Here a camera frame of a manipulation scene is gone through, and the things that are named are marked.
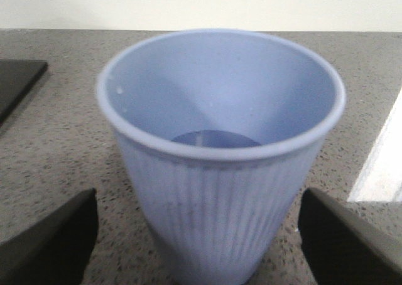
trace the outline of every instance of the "white surface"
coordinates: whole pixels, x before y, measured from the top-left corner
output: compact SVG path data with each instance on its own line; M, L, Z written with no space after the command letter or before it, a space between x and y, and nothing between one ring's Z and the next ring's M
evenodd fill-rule
M402 201L402 91L349 195L349 202Z
M402 31L401 0L0 0L0 28Z

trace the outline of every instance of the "gray countertop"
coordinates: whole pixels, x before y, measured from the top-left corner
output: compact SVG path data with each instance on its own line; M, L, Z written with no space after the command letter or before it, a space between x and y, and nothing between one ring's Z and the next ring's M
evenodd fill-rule
M155 31L2 30L0 58L40 59L47 75L0 128L0 242L84 188L96 188L99 234L83 284L172 284L146 228L111 130L97 108L95 79L113 55ZM346 203L401 88L400 33L274 33L331 62L348 93L305 187L327 192L402 239L394 203ZM300 250L295 199L250 284L315 284Z

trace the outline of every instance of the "black object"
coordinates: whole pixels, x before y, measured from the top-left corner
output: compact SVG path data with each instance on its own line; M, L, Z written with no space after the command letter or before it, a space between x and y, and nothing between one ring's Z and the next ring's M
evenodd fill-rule
M47 70L43 60L0 60L0 125Z
M320 190L304 192L298 228L319 285L402 284L402 244Z
M0 245L1 285L78 285L95 246L95 189Z

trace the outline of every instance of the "cup bottom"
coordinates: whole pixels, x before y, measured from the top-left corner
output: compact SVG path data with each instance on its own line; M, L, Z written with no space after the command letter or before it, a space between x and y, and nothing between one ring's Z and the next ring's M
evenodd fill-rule
M229 131L202 130L193 131L172 139L173 142L192 146L211 148L246 148L256 147L261 144L252 139Z

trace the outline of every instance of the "blue plastic cup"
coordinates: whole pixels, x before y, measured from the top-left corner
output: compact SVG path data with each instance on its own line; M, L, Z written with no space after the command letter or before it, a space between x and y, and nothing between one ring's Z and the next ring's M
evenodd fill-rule
M249 279L345 106L322 57L240 30L129 47L97 98L166 266L191 285Z

